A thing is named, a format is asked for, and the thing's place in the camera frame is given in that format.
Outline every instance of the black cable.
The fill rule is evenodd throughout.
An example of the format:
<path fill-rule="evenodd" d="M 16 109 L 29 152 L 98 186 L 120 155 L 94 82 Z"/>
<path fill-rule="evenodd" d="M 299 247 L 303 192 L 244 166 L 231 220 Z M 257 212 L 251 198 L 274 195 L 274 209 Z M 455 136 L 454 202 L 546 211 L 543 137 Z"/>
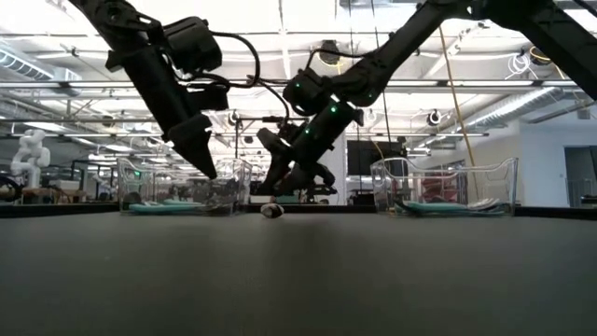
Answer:
<path fill-rule="evenodd" d="M 373 0 L 371 1 L 371 13 L 373 14 L 373 23 L 375 28 L 375 41 L 377 43 L 377 49 L 380 48 L 380 34 L 377 31 L 377 22 L 375 22 L 375 6 L 373 6 Z M 382 99 L 383 99 L 383 114 L 385 115 L 385 128 L 388 132 L 388 149 L 390 153 L 392 153 L 392 135 L 390 135 L 390 120 L 388 119 L 388 105 L 385 100 L 385 90 L 382 91 Z"/>
<path fill-rule="evenodd" d="M 370 52 L 366 52 L 364 54 L 354 55 L 353 53 L 348 53 L 348 52 L 341 52 L 341 51 L 318 48 L 318 49 L 314 49 L 313 51 L 311 51 L 311 54 L 309 55 L 309 61 L 307 61 L 307 65 L 305 65 L 305 69 L 309 69 L 309 67 L 311 66 L 311 62 L 313 61 L 313 57 L 315 56 L 315 54 L 317 52 L 325 52 L 328 54 L 341 56 L 341 57 L 348 57 L 348 58 L 352 58 L 352 59 L 363 58 L 370 54 Z"/>
<path fill-rule="evenodd" d="M 230 85 L 232 88 L 240 88 L 240 89 L 249 89 L 249 88 L 253 88 L 254 86 L 256 86 L 256 84 L 259 82 L 259 79 L 261 78 L 261 61 L 259 60 L 259 54 L 257 53 L 257 50 L 255 49 L 255 47 L 253 47 L 251 42 L 249 42 L 246 38 L 244 38 L 240 35 L 236 35 L 236 34 L 219 33 L 219 32 L 214 32 L 214 31 L 212 31 L 212 34 L 214 36 L 234 38 L 238 41 L 241 41 L 243 44 L 245 44 L 249 48 L 249 50 L 251 51 L 251 54 L 253 54 L 253 57 L 255 58 L 255 74 L 253 75 L 253 79 L 248 84 L 230 83 L 229 80 L 225 79 L 226 82 L 228 82 L 228 85 Z"/>
<path fill-rule="evenodd" d="M 275 84 L 275 85 L 286 85 L 290 83 L 289 79 L 269 79 L 269 78 L 260 78 L 261 81 L 264 83 Z"/>
<path fill-rule="evenodd" d="M 597 18 L 597 10 L 583 0 L 573 0 L 577 5 L 585 8 L 592 16 Z"/>
<path fill-rule="evenodd" d="M 261 85 L 262 87 L 264 87 L 267 91 L 271 92 L 271 94 L 273 94 L 274 96 L 276 96 L 276 98 L 278 98 L 278 100 L 282 103 L 282 105 L 284 106 L 284 110 L 286 111 L 286 121 L 288 121 L 290 119 L 290 109 L 288 108 L 288 104 L 286 103 L 286 100 L 284 100 L 284 98 L 282 98 L 282 96 L 280 95 L 280 93 L 278 93 L 276 90 L 274 90 L 270 85 L 268 85 L 268 83 L 266 83 L 262 78 L 257 80 L 257 83 L 259 85 Z"/>

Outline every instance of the cable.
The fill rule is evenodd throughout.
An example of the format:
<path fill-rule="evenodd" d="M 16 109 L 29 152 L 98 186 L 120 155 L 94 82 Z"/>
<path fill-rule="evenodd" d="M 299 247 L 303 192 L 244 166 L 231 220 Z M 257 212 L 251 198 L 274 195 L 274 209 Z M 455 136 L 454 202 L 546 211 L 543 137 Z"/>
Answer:
<path fill-rule="evenodd" d="M 373 0 L 370 0 L 371 3 L 371 13 L 373 14 L 373 22 L 375 29 L 375 42 L 377 43 L 377 49 L 380 48 L 380 34 L 377 30 L 377 22 L 375 21 L 375 6 L 373 6 Z M 390 152 L 392 152 L 392 136 L 390 135 L 390 120 L 388 118 L 388 106 L 385 100 L 385 91 L 382 91 L 382 99 L 383 99 L 383 114 L 385 115 L 385 128 L 388 132 L 388 146 L 390 148 Z"/>
<path fill-rule="evenodd" d="M 531 56 L 535 57 L 537 60 L 540 60 L 540 61 L 551 62 L 551 59 L 549 57 L 537 55 L 537 53 L 535 52 L 535 50 L 537 50 L 536 46 L 532 46 L 529 49 L 529 53 L 531 54 Z"/>
<path fill-rule="evenodd" d="M 288 108 L 288 104 L 286 103 L 286 100 L 284 100 L 284 98 L 282 98 L 282 96 L 280 95 L 280 93 L 278 93 L 276 90 L 274 90 L 268 83 L 266 83 L 263 79 L 258 79 L 257 83 L 259 85 L 261 85 L 262 87 L 264 87 L 267 91 L 271 92 L 271 94 L 273 94 L 276 98 L 278 98 L 278 100 L 282 103 L 282 105 L 284 106 L 284 110 L 286 112 L 286 121 L 288 121 L 290 119 L 290 108 Z"/>
<path fill-rule="evenodd" d="M 248 84 L 235 84 L 235 83 L 230 83 L 226 79 L 228 84 L 232 88 L 241 88 L 241 89 L 249 89 L 249 88 L 253 88 L 254 86 L 256 86 L 259 79 L 261 78 L 261 62 L 259 60 L 259 54 L 257 53 L 257 50 L 255 49 L 255 47 L 251 44 L 251 42 L 249 42 L 246 38 L 244 38 L 240 35 L 236 35 L 236 34 L 220 33 L 220 32 L 214 32 L 214 31 L 212 31 L 212 34 L 214 36 L 233 38 L 238 41 L 241 41 L 243 44 L 245 44 L 249 48 L 249 50 L 251 51 L 251 54 L 253 54 L 253 57 L 255 57 L 255 74 L 253 76 L 253 80 L 251 80 L 251 82 L 249 82 Z"/>
<path fill-rule="evenodd" d="M 311 67 L 311 62 L 313 61 L 313 57 L 318 52 L 325 52 L 328 54 L 341 56 L 341 57 L 348 57 L 348 58 L 352 58 L 352 59 L 363 58 L 371 53 L 371 52 L 367 52 L 367 53 L 360 54 L 360 55 L 354 55 L 354 54 L 349 54 L 347 52 L 342 52 L 342 51 L 334 51 L 334 50 L 317 48 L 317 49 L 314 49 L 313 51 L 311 51 L 311 54 L 309 55 L 309 60 L 307 61 L 307 64 L 305 65 L 305 69 L 309 69 Z"/>
<path fill-rule="evenodd" d="M 510 71 L 510 75 L 504 78 L 504 80 L 511 79 L 516 75 L 522 75 L 526 71 L 531 71 L 531 59 L 528 55 L 513 55 L 510 57 L 507 63 L 507 69 Z"/>
<path fill-rule="evenodd" d="M 458 97 L 456 96 L 456 88 L 454 88 L 454 77 L 451 72 L 451 63 L 450 58 L 448 57 L 448 48 L 446 47 L 446 37 L 444 36 L 444 31 L 441 29 L 441 25 L 439 26 L 439 36 L 441 37 L 441 47 L 444 52 L 444 58 L 446 59 L 446 69 L 448 70 L 448 79 L 450 80 L 450 88 L 451 88 L 451 96 L 454 100 L 454 108 L 456 109 L 456 116 L 458 117 L 458 123 L 460 124 L 460 128 L 463 132 L 463 136 L 466 142 L 466 149 L 468 151 L 468 157 L 470 158 L 471 166 L 475 167 L 475 156 L 473 155 L 473 148 L 470 146 L 470 141 L 468 140 L 468 134 L 466 133 L 466 126 L 465 122 L 463 121 L 462 113 L 460 112 L 460 105 L 458 104 Z M 477 183 L 477 176 L 473 174 L 473 179 L 475 180 L 475 190 L 477 192 L 477 198 L 479 198 L 479 186 Z"/>

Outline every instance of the ceiling duct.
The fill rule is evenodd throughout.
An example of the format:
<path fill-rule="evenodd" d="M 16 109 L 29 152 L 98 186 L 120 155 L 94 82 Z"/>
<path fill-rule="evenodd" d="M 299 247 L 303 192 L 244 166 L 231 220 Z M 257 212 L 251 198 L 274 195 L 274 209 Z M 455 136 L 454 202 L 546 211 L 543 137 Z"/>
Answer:
<path fill-rule="evenodd" d="M 82 77 L 70 69 L 53 66 L 33 59 L 29 55 L 12 48 L 7 42 L 0 41 L 0 66 L 21 76 L 36 81 L 77 81 Z M 81 92 L 74 89 L 59 89 L 58 93 L 77 96 Z"/>
<path fill-rule="evenodd" d="M 510 95 L 474 113 L 464 120 L 464 124 L 468 132 L 471 129 L 502 127 L 512 120 L 558 102 L 564 96 L 565 93 L 562 89 L 553 87 L 538 89 L 524 94 Z M 460 125 L 452 125 L 443 128 L 440 127 L 436 130 L 436 133 L 459 133 L 461 130 Z M 428 146 L 436 141 L 445 139 L 445 136 L 427 138 L 419 143 L 418 146 Z"/>

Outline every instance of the fluorescent light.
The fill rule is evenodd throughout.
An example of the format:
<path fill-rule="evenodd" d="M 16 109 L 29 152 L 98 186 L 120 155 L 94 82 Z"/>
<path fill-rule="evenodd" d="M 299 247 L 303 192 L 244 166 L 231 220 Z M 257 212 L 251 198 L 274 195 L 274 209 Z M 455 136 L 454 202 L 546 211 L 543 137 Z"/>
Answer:
<path fill-rule="evenodd" d="M 74 137 L 74 138 L 73 138 L 73 140 L 74 140 L 74 141 L 77 141 L 78 143 L 80 143 L 80 144 L 83 144 L 83 145 L 97 146 L 97 144 L 95 144 L 95 143 L 92 143 L 92 142 L 91 142 L 91 141 L 89 141 L 89 140 L 85 140 L 85 139 L 79 139 L 79 138 L 76 138 L 76 137 Z"/>
<path fill-rule="evenodd" d="M 153 159 L 149 159 L 150 161 L 153 161 L 155 163 L 168 163 L 168 159 L 164 159 L 164 158 L 153 158 Z"/>
<path fill-rule="evenodd" d="M 94 160 L 94 161 L 115 161 L 116 158 L 112 157 L 112 158 L 108 158 L 104 155 L 95 155 L 95 154 L 90 154 L 87 157 L 88 160 Z"/>
<path fill-rule="evenodd" d="M 134 151 L 134 149 L 122 145 L 108 145 L 106 148 L 115 151 Z"/>
<path fill-rule="evenodd" d="M 482 137 L 482 136 L 489 136 L 488 133 L 467 133 L 466 136 L 468 137 Z M 462 133 L 450 133 L 450 134 L 442 134 L 437 140 L 443 140 L 447 137 L 465 137 Z"/>
<path fill-rule="evenodd" d="M 532 80 L 456 80 L 454 86 L 530 86 Z"/>
<path fill-rule="evenodd" d="M 102 170 L 111 170 L 111 169 L 112 169 L 112 168 L 110 168 L 110 167 L 100 167 L 100 170 L 101 170 L 101 171 L 102 171 Z M 96 172 L 97 172 L 97 166 L 93 166 L 93 165 L 91 165 L 91 166 L 87 166 L 87 170 L 88 170 L 88 171 L 96 171 Z"/>
<path fill-rule="evenodd" d="M 391 85 L 393 86 L 436 86 L 436 80 L 397 80 L 392 81 Z"/>
<path fill-rule="evenodd" d="M 68 83 L 71 88 L 76 89 L 89 89 L 89 88 L 134 88 L 134 85 L 129 81 L 112 81 L 112 82 L 102 82 L 102 81 L 89 81 L 89 82 L 69 82 Z"/>
<path fill-rule="evenodd" d="M 51 122 L 25 122 L 27 126 L 35 127 L 38 129 L 51 131 L 51 132 L 64 132 L 66 129 L 63 126 L 56 125 L 55 123 Z"/>
<path fill-rule="evenodd" d="M 64 136 L 68 137 L 110 137 L 112 134 L 108 133 L 86 133 L 86 134 L 65 134 Z"/>
<path fill-rule="evenodd" d="M 431 133 L 392 133 L 392 136 L 426 137 L 426 136 L 432 136 L 432 134 Z"/>
<path fill-rule="evenodd" d="M 577 84 L 572 80 L 546 80 L 543 82 L 543 86 L 572 86 L 575 87 Z"/>

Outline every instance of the pipe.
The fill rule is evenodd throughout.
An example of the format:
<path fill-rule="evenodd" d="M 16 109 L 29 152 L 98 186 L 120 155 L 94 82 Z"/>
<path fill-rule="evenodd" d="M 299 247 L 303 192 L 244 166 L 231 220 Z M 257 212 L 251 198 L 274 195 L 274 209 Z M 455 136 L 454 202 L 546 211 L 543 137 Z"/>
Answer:
<path fill-rule="evenodd" d="M 531 119 L 531 120 L 527 121 L 527 123 L 528 124 L 538 124 L 538 123 L 545 122 L 545 121 L 548 121 L 548 120 L 556 119 L 558 117 L 567 115 L 569 113 L 577 112 L 578 110 L 581 110 L 583 108 L 587 108 L 589 106 L 593 106 L 596 103 L 597 102 L 595 102 L 595 101 L 590 102 L 590 103 L 588 103 L 588 102 L 577 102 L 577 103 L 574 103 L 572 106 L 561 108 L 561 109 L 559 109 L 557 111 L 554 111 L 554 112 L 551 112 L 551 113 L 549 113 L 549 114 L 547 114 L 545 116 L 541 116 L 539 118 Z"/>
<path fill-rule="evenodd" d="M 491 128 L 497 125 L 503 125 L 514 119 L 518 119 L 527 113 L 536 111 L 536 109 L 558 102 L 565 95 L 560 88 L 543 88 L 524 94 L 508 96 L 499 102 L 481 109 L 477 113 L 464 120 L 467 130 L 474 127 Z M 460 126 L 439 126 L 438 133 L 459 133 Z M 426 138 L 423 141 L 414 144 L 414 146 L 429 145 L 434 141 L 444 140 L 444 136 L 433 139 Z"/>

